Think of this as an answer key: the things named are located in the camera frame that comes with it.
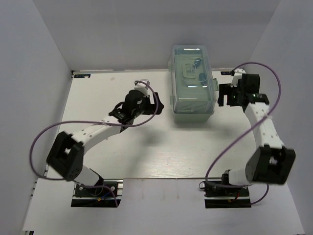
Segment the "green stubby screwdriver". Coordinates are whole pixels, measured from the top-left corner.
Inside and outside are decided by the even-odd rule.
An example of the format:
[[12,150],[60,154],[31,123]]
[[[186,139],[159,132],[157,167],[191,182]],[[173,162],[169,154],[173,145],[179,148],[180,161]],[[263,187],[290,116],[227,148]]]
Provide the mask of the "green stubby screwdriver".
[[202,72],[199,74],[199,82],[202,84],[202,86],[207,85],[207,76],[205,73]]
[[194,67],[198,68],[201,65],[201,63],[202,63],[202,59],[201,58],[196,58],[194,60]]

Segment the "green plastic toolbox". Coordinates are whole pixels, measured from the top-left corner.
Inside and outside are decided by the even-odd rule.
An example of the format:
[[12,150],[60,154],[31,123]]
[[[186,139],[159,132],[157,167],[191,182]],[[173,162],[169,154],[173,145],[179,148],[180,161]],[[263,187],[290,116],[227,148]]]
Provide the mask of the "green plastic toolbox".
[[[202,63],[194,67],[194,60]],[[175,45],[169,61],[171,104],[175,123],[204,123],[214,114],[218,82],[213,78],[207,48],[203,45]],[[207,85],[199,82],[205,73]]]

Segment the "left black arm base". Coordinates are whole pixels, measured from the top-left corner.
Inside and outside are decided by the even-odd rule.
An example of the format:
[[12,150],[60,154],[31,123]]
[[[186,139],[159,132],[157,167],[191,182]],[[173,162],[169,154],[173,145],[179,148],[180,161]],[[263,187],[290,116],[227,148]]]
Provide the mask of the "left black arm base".
[[71,207],[117,208],[122,198],[123,180],[106,180],[98,188],[75,184]]

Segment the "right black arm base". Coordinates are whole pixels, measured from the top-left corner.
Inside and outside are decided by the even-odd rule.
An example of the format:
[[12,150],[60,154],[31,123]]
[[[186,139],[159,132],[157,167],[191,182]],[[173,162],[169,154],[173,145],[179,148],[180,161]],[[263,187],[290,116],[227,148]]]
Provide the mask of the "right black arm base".
[[202,181],[199,189],[204,192],[206,209],[251,208],[248,188],[214,188]]

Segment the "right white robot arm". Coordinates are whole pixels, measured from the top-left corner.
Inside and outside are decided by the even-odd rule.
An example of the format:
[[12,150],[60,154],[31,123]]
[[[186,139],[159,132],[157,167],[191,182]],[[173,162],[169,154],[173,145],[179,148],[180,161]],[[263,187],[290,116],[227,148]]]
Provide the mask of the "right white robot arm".
[[240,106],[253,128],[256,151],[246,165],[231,169],[221,182],[221,190],[233,195],[243,185],[283,185],[287,181],[296,154],[286,148],[270,116],[268,97],[259,92],[260,76],[235,71],[232,81],[219,85],[218,105]]

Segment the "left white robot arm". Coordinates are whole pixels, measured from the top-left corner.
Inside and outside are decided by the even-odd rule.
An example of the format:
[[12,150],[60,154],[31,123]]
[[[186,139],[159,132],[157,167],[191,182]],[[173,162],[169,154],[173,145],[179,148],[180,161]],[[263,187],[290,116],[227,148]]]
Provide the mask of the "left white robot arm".
[[131,127],[138,116],[161,114],[164,105],[158,93],[153,97],[152,104],[148,94],[131,90],[99,124],[75,133],[59,133],[46,159],[47,164],[64,180],[82,184],[92,195],[99,195],[103,191],[103,178],[83,165],[84,155],[100,142]]

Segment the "right blue corner label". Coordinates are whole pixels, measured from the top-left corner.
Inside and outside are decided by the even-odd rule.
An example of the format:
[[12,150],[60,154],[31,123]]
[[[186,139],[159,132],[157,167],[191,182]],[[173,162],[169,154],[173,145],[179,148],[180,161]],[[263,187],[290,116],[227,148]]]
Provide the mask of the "right blue corner label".
[[221,71],[221,75],[231,75],[229,71]]

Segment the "blue corner label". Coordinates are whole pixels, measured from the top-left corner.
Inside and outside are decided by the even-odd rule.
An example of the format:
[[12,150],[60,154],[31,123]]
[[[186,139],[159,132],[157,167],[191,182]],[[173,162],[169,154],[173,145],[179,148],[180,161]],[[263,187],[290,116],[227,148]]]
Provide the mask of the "blue corner label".
[[75,74],[73,78],[90,78],[91,74]]
[[221,75],[231,75],[229,71],[221,71]]

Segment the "left blue corner label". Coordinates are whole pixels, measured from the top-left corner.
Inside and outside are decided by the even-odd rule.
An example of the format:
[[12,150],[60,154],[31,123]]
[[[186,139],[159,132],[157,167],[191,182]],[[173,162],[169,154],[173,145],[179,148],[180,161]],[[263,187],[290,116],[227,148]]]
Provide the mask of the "left blue corner label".
[[73,78],[90,78],[91,74],[75,74]]

